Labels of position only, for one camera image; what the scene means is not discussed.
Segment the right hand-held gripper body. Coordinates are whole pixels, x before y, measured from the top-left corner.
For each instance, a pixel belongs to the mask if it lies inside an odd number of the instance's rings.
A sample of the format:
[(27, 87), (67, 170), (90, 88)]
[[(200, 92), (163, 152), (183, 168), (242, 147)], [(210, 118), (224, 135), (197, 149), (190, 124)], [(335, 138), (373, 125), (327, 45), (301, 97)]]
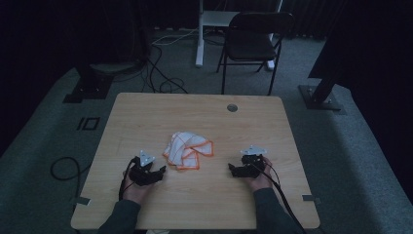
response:
[(265, 170), (263, 155), (266, 153), (266, 149), (255, 145), (243, 149), (241, 151), (243, 164), (241, 165), (241, 169), (238, 170), (238, 172), (242, 174), (241, 177), (258, 177)]

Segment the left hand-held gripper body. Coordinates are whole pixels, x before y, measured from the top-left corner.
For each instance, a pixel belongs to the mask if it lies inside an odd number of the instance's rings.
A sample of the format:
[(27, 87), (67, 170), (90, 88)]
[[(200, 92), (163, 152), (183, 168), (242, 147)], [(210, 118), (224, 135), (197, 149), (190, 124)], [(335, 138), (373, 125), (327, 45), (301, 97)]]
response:
[(135, 156), (132, 160), (133, 166), (130, 168), (129, 177), (136, 184), (149, 185), (154, 182), (154, 175), (161, 175), (152, 172), (152, 166), (155, 161), (155, 157), (147, 154), (141, 150), (138, 156)]

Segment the white cloth with orange grid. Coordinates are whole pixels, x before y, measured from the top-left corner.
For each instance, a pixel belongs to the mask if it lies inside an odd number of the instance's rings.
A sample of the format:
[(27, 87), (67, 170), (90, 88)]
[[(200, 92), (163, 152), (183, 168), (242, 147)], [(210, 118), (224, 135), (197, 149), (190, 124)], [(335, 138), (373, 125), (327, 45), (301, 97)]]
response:
[(178, 170), (198, 170), (199, 157), (213, 155), (213, 142), (191, 132), (174, 133), (163, 153), (168, 163)]

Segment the person's right hand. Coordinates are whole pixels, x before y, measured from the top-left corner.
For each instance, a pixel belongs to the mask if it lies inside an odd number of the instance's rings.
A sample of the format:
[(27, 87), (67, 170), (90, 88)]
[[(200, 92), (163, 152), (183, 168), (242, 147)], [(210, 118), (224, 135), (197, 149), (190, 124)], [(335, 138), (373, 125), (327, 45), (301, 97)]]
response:
[(265, 170), (263, 174), (260, 174), (256, 178), (246, 177), (243, 179), (243, 182), (247, 185), (251, 192), (258, 191), (264, 188), (272, 188), (272, 176), (271, 176), (271, 168), (272, 163), (266, 157), (263, 158), (265, 164)]

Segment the person's left hand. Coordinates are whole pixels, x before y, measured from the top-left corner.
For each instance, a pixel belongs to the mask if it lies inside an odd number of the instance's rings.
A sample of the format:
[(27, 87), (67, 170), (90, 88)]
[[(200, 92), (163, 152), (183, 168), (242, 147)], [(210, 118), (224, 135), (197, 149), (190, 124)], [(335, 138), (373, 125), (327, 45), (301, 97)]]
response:
[(129, 171), (123, 172), (123, 184), (121, 188), (121, 195), (123, 200), (129, 200), (141, 205), (145, 198), (150, 193), (153, 185), (138, 185), (129, 177)]

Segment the slanted black stand with base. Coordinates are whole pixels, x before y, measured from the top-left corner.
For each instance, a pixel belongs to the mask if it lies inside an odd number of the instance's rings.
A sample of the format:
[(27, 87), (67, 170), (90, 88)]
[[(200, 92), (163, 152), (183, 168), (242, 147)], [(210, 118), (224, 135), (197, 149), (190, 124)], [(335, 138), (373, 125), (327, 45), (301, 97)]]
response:
[(347, 0), (309, 76), (311, 101), (334, 85), (374, 108), (413, 108), (413, 0)]

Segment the black folding chair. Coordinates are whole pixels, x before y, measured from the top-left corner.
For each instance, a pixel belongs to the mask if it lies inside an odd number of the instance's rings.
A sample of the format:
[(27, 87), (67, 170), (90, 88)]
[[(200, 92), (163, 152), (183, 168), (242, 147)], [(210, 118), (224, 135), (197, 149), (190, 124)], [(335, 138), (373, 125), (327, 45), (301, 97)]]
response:
[(272, 93), (282, 51), (282, 40), (294, 24), (291, 13), (245, 12), (236, 14), (225, 32), (223, 49), (216, 68), (223, 68), (221, 94), (225, 93), (227, 67), (274, 63), (268, 96)]

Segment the black stand with base plate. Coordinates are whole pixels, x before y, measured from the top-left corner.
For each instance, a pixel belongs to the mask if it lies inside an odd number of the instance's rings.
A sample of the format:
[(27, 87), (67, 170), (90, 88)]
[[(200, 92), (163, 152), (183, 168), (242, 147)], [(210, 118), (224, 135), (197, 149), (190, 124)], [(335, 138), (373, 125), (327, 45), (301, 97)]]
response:
[(88, 64), (75, 67), (79, 80), (70, 94), (63, 99), (63, 103), (81, 103), (84, 99), (106, 99), (113, 76), (96, 72)]

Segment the white desk frame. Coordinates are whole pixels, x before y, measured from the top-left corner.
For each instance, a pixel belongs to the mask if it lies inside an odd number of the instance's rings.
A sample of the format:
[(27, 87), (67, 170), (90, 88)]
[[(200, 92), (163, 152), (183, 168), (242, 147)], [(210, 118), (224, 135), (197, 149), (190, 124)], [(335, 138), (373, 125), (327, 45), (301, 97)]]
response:
[(205, 10), (204, 0), (199, 0), (199, 13), (198, 13), (198, 45), (196, 52), (195, 65), (197, 67), (202, 67), (204, 64), (204, 51), (205, 51), (205, 40), (204, 40), (204, 27), (205, 26), (228, 26), (232, 17), (234, 17), (237, 12), (233, 11), (217, 11), (217, 10)]

